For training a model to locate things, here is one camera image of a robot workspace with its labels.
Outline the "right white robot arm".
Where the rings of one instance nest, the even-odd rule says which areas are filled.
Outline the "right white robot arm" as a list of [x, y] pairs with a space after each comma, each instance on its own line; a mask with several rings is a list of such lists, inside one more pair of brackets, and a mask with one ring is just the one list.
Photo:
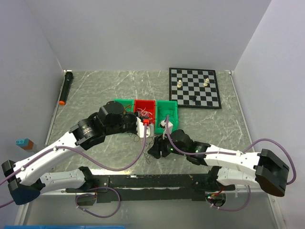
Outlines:
[[211, 191], [230, 185], [259, 187], [264, 192], [283, 197], [288, 184], [289, 166], [268, 149], [261, 152], [234, 151], [193, 141], [183, 130], [157, 136], [148, 154], [159, 159], [169, 154], [185, 156], [195, 165], [212, 167], [208, 178]]

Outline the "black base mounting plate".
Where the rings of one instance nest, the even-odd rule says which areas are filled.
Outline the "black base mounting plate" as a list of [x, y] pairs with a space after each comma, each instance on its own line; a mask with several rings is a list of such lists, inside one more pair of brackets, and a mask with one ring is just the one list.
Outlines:
[[220, 190], [234, 191], [211, 174], [94, 175], [92, 188], [111, 187], [121, 201], [190, 199], [205, 201], [205, 194]]

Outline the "left green plastic bin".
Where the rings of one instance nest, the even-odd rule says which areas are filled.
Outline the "left green plastic bin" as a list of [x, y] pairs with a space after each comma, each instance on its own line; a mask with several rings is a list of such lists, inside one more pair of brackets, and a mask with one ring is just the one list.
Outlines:
[[124, 114], [134, 112], [134, 100], [133, 99], [114, 99], [114, 101], [119, 102], [123, 105]]

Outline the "black and white chessboard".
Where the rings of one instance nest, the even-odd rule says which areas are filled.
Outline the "black and white chessboard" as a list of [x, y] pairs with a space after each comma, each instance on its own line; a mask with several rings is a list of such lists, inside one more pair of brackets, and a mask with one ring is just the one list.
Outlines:
[[[209, 85], [203, 83], [209, 78]], [[215, 70], [170, 68], [169, 100], [176, 101], [179, 108], [221, 109], [221, 99]]]

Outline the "black marker orange cap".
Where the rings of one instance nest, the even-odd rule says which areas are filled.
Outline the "black marker orange cap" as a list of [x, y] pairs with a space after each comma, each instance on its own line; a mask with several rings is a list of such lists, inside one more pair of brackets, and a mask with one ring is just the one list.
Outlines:
[[60, 99], [59, 99], [59, 105], [65, 105], [66, 104], [73, 79], [74, 79], [73, 73], [72, 72], [66, 72], [66, 74], [64, 76], [64, 83], [63, 83], [63, 86], [62, 86]]

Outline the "green plastic bin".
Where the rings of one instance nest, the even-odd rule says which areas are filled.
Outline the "green plastic bin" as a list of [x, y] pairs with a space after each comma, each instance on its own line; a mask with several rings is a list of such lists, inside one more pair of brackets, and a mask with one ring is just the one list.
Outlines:
[[134, 100], [133, 99], [114, 99], [114, 101], [119, 102], [123, 105], [124, 114], [134, 112]]
[[173, 124], [173, 130], [178, 129], [178, 105], [176, 101], [156, 101], [155, 133], [162, 134], [163, 129], [160, 122], [169, 116], [169, 121]]

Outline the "blue and orange toy block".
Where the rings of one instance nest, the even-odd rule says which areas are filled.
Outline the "blue and orange toy block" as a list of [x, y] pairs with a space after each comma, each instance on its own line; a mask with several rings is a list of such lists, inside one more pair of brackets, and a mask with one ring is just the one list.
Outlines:
[[28, 138], [18, 139], [16, 141], [16, 145], [26, 151], [32, 150], [34, 148], [34, 143]]

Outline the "red plastic bin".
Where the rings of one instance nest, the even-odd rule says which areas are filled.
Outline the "red plastic bin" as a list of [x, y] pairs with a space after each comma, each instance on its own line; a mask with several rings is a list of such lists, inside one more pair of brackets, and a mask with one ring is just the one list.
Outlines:
[[140, 116], [149, 117], [155, 123], [156, 101], [155, 100], [134, 100], [134, 112], [139, 112]]

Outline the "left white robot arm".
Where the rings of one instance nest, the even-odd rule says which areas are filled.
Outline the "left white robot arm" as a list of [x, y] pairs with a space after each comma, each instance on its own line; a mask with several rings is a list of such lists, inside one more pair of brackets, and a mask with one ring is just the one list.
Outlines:
[[89, 158], [86, 150], [103, 143], [106, 136], [120, 133], [146, 139], [151, 133], [149, 120], [138, 112], [125, 112], [121, 103], [110, 101], [40, 152], [22, 161], [4, 162], [1, 166], [13, 202], [23, 205], [42, 193], [64, 188], [92, 190], [94, 177], [88, 167], [54, 174], [49, 170], [74, 153]]

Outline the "right green plastic bin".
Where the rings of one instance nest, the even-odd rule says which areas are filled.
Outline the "right green plastic bin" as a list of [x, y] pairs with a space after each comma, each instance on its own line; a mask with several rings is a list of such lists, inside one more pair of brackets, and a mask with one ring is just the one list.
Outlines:
[[160, 122], [169, 116], [169, 121], [173, 124], [173, 130], [178, 129], [178, 105], [176, 101], [156, 101], [155, 133], [162, 134], [163, 129]]

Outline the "aluminium frame rail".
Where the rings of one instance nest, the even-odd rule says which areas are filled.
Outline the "aluminium frame rail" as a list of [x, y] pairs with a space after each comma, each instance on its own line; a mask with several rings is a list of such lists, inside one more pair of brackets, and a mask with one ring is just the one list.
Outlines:
[[277, 203], [246, 188], [227, 194], [224, 210], [205, 201], [146, 200], [96, 203], [73, 193], [48, 193], [20, 206], [15, 225], [124, 226], [127, 229], [283, 229]]

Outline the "cream chess piece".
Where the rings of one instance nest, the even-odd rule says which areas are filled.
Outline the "cream chess piece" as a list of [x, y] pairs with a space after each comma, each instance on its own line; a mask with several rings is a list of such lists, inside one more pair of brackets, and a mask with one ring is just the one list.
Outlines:
[[209, 82], [210, 82], [209, 78], [206, 78], [204, 83], [203, 83], [204, 87], [207, 87], [209, 85]]
[[178, 88], [181, 88], [181, 86], [182, 86], [182, 81], [179, 80], [179, 81], [177, 82], [177, 87], [178, 87]]

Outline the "right cream chess piece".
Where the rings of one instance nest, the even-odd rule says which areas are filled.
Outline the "right cream chess piece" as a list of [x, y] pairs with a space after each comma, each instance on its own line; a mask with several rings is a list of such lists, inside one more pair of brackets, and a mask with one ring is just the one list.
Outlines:
[[209, 78], [206, 78], [204, 83], [203, 83], [204, 87], [207, 87], [209, 85], [209, 82], [210, 82]]

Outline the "left cream chess piece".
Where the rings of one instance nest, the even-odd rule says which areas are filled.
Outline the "left cream chess piece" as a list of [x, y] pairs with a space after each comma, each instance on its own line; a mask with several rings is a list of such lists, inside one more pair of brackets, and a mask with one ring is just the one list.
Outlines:
[[178, 88], [181, 88], [181, 86], [182, 86], [182, 81], [179, 80], [179, 81], [177, 82], [177, 87], [178, 87]]

